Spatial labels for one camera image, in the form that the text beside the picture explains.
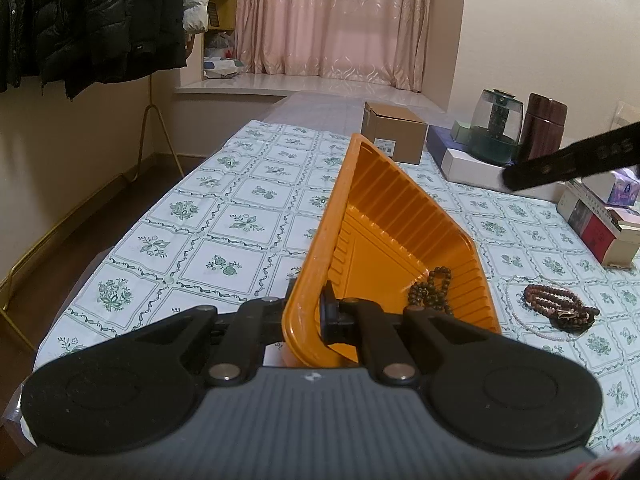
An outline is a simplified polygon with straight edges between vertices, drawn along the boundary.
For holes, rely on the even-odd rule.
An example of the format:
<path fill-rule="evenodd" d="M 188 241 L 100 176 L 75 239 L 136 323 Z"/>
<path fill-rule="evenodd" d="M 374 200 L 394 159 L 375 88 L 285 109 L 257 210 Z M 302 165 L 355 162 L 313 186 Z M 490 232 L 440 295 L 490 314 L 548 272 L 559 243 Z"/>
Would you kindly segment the orange plastic tray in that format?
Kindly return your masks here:
<path fill-rule="evenodd" d="M 450 269 L 448 304 L 459 320 L 498 333 L 498 316 L 472 238 L 404 170 L 355 133 L 326 210 L 282 314 L 283 359 L 290 367 L 356 362 L 347 344 L 320 337 L 325 284 L 337 298 L 405 309 L 410 286 L 438 266 Z"/>

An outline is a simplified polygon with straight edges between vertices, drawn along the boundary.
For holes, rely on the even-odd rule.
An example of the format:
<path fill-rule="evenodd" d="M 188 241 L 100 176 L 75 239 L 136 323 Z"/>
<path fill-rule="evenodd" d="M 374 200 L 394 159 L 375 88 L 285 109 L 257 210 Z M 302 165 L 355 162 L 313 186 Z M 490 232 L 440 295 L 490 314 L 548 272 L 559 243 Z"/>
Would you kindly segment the purple tissue pack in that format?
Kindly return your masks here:
<path fill-rule="evenodd" d="M 603 203 L 616 207 L 634 206 L 639 196 L 639 178 L 630 168 L 620 168 L 582 178 L 582 184 Z"/>

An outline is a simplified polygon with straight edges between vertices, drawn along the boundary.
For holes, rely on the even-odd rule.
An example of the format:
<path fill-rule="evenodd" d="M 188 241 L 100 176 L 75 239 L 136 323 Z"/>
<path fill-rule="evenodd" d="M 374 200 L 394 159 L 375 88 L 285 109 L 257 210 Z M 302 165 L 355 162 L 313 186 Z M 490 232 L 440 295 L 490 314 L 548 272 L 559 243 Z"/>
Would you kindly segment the thin book on top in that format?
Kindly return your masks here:
<path fill-rule="evenodd" d="M 581 200 L 613 233 L 639 234 L 638 211 L 629 207 L 617 207 L 603 203 L 582 182 L 576 180 L 568 181 L 565 189 Z"/>

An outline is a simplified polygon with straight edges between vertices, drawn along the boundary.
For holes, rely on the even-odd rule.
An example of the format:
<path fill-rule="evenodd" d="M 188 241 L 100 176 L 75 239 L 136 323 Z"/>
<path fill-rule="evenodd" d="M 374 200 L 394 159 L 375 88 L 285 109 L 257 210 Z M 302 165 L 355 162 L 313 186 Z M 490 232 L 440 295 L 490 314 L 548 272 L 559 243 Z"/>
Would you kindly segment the dark red cylindrical canister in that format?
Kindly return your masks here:
<path fill-rule="evenodd" d="M 561 145 L 567 106 L 557 100 L 531 93 L 522 129 L 517 162 L 555 153 Z"/>

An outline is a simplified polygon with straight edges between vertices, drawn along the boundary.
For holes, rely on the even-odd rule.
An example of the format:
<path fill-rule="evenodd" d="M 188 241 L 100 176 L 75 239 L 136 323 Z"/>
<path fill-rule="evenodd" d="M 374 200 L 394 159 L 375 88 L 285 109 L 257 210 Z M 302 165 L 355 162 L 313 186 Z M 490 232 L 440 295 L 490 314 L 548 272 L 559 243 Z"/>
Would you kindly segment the thick red cover book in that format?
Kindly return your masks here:
<path fill-rule="evenodd" d="M 605 221 L 568 188 L 556 209 L 598 263 L 606 268 L 632 267 L 639 252 L 638 229 L 628 229 L 627 232 L 617 229 L 612 221 Z"/>

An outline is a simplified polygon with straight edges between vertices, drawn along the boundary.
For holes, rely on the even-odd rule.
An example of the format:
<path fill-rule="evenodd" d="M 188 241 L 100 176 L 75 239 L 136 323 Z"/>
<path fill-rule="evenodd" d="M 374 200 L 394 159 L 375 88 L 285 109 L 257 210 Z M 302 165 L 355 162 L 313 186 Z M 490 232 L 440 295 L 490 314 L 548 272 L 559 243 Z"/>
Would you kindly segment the glass green humidifier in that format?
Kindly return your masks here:
<path fill-rule="evenodd" d="M 450 136 L 482 162 L 499 167 L 511 165 L 522 144 L 523 108 L 511 93 L 484 89 L 470 124 L 455 122 Z"/>

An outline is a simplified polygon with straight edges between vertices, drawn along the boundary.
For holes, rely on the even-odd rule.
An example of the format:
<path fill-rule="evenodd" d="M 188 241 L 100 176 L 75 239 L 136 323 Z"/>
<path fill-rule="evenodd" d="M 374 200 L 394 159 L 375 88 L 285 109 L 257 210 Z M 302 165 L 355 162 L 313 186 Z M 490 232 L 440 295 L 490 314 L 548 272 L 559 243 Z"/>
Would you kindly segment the white flat box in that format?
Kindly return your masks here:
<path fill-rule="evenodd" d="M 444 151 L 442 161 L 439 163 L 439 169 L 450 182 L 516 196 L 536 198 L 537 200 L 545 200 L 551 203 L 557 203 L 564 192 L 563 183 L 547 184 L 518 192 L 510 191 L 502 183 L 501 167 L 481 162 L 465 152 L 452 150 L 451 148 Z"/>

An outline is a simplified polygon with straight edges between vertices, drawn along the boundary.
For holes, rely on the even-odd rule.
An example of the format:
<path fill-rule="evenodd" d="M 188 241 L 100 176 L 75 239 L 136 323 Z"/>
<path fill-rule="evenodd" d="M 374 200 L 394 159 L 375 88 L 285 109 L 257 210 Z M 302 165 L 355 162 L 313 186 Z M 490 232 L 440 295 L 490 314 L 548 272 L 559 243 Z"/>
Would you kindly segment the blue flat box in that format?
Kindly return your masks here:
<path fill-rule="evenodd" d="M 434 159 L 440 172 L 448 177 L 456 158 L 468 158 L 466 146 L 455 141 L 448 128 L 429 125 L 426 132 L 425 147 Z"/>

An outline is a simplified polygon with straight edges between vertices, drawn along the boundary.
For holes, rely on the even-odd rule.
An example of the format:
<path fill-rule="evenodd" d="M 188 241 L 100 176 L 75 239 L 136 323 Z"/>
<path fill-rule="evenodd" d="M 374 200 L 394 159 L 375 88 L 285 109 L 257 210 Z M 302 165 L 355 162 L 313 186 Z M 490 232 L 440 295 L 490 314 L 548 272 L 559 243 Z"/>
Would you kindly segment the brown cardboard box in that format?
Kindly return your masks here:
<path fill-rule="evenodd" d="M 394 162 L 419 165 L 427 124 L 408 108 L 365 102 L 361 134 Z"/>

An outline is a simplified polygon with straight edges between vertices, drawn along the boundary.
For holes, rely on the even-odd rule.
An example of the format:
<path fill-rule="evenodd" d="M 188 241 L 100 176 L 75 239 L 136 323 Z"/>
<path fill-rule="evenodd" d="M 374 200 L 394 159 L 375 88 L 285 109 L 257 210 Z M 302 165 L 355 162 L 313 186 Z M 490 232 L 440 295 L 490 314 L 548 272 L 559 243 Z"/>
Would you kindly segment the pink curtain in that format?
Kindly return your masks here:
<path fill-rule="evenodd" d="M 238 0 L 236 52 L 254 74 L 422 88 L 431 0 Z"/>

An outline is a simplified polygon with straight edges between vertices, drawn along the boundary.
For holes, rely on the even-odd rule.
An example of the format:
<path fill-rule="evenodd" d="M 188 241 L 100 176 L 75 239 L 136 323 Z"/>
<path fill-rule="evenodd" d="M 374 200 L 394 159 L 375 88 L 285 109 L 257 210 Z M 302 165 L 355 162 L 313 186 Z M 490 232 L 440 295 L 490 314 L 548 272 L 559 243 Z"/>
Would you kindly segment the wooden bookshelf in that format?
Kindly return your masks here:
<path fill-rule="evenodd" d="M 238 0 L 208 0 L 208 29 L 202 40 L 203 78 L 212 79 L 214 62 L 236 58 L 235 20 Z"/>

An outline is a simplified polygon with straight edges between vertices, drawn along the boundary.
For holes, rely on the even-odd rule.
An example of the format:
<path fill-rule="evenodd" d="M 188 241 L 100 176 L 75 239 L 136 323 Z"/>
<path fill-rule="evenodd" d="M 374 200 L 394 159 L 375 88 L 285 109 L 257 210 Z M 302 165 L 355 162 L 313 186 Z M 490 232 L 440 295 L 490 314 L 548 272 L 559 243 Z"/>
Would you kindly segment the black hanging jacket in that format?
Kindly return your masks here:
<path fill-rule="evenodd" d="M 186 64 L 183 0 L 1 0 L 1 87 L 37 77 L 75 99 Z"/>

